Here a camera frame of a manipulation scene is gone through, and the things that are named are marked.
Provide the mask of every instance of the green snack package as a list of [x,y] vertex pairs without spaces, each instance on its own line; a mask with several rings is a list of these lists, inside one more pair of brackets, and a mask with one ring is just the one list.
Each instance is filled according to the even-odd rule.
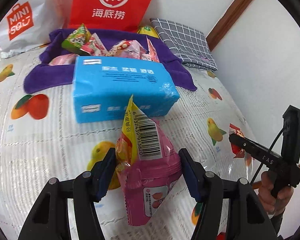
[[64,49],[78,54],[80,56],[86,55],[82,50],[80,50],[81,46],[84,45],[87,41],[89,41],[91,37],[91,33],[88,29],[81,24],[78,29],[73,31],[61,44],[61,47]]

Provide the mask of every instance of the white plastic bag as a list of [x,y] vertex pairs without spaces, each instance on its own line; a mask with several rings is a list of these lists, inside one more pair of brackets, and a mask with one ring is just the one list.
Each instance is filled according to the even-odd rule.
[[49,33],[62,28],[66,20],[58,1],[19,0],[0,22],[1,57],[49,43]]

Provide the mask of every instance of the barcode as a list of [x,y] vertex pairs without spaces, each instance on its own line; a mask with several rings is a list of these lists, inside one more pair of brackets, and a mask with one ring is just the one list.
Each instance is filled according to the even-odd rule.
[[138,121],[135,125],[135,129],[140,160],[162,158],[159,134],[155,122],[145,114],[137,114],[135,118]]

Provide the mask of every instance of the human hand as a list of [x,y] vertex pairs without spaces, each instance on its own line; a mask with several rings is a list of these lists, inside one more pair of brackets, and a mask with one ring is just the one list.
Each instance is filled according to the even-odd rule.
[[277,199],[275,199],[271,195],[271,190],[274,185],[269,178],[268,171],[264,171],[261,174],[261,183],[262,186],[259,188],[258,198],[261,201],[263,208],[267,213],[275,211],[275,216],[281,214],[292,197],[293,187],[284,187],[279,191]]

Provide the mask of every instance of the black sleeve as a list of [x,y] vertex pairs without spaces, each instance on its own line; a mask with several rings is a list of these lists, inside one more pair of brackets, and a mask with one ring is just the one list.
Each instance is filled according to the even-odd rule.
[[270,219],[273,227],[274,227],[274,231],[276,232],[276,234],[279,233],[279,230],[280,230],[280,226],[281,226],[281,223],[282,223],[282,217],[283,217],[283,213],[284,211],[280,214],[280,215],[277,215],[277,216],[274,216]]

